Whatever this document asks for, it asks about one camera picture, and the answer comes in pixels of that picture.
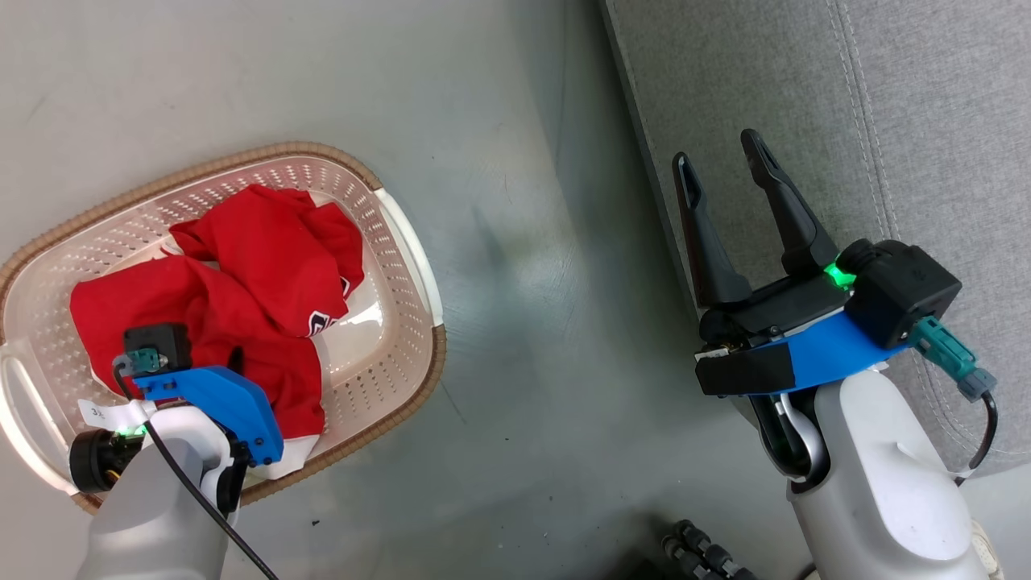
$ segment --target green led light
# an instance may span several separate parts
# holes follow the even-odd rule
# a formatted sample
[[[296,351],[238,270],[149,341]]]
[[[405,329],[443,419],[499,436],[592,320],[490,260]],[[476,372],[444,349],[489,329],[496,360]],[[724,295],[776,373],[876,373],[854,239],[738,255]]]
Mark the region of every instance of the green led light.
[[[836,263],[831,263],[831,265],[824,268],[828,274],[830,274],[831,279],[834,280],[834,284],[838,287],[849,287],[856,281],[856,276],[851,273],[845,273],[837,267]]]
[[[141,436],[146,433],[146,428],[144,428],[143,425],[140,425],[138,428],[125,428],[114,433],[119,434],[122,437]]]

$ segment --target plastic basket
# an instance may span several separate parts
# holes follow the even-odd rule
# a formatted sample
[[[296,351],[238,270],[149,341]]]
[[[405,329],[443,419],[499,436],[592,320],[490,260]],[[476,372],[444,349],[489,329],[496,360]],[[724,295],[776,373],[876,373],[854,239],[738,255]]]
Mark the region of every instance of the plastic basket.
[[[319,443],[301,471],[246,487],[242,504],[367,445],[418,410],[440,380],[446,349],[433,272],[407,217],[368,168],[330,146],[288,142],[179,171],[51,230],[0,269],[0,427],[40,478],[87,511],[103,500],[70,483],[68,446],[88,431],[77,402],[124,400],[91,376],[68,311],[72,286],[157,257],[170,225],[254,182],[338,203],[362,231],[365,281],[347,301],[348,315],[314,339],[326,410]]]

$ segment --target red clothing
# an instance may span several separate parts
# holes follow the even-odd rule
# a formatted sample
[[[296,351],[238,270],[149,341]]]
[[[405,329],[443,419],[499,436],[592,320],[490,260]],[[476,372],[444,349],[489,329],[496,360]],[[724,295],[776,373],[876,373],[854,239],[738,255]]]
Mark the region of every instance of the red clothing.
[[[358,228],[306,192],[250,185],[171,233],[185,255],[72,289],[72,319],[97,376],[119,393],[111,365],[122,334],[182,323],[196,367],[225,366],[242,349],[243,375],[265,390],[285,439],[321,434],[322,369],[306,337],[347,313],[344,298],[364,277]]]

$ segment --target blue bracket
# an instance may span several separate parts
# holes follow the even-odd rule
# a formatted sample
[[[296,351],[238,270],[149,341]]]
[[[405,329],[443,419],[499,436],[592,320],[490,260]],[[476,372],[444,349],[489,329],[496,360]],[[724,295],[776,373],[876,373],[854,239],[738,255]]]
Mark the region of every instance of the blue bracket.
[[[807,389],[840,381],[904,351],[907,345],[883,349],[873,343],[841,312],[813,325],[783,341],[762,348],[787,343],[791,351],[795,388]]]
[[[246,443],[258,465],[282,459],[282,434],[265,391],[225,367],[133,377],[147,401],[182,399]]]

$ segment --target gray floor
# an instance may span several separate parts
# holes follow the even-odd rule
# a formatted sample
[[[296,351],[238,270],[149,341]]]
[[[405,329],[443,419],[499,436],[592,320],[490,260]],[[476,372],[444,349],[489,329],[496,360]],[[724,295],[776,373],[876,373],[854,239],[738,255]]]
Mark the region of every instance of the gray floor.
[[[243,511],[284,579],[605,578],[684,516],[791,578],[808,557],[784,484],[693,380],[596,6],[425,4],[2,0],[0,253],[186,165],[336,145],[411,217],[448,361],[408,422]],[[70,577],[89,518],[0,462],[5,576]],[[1029,474],[967,488],[1025,571]],[[225,578],[255,577],[231,551]]]

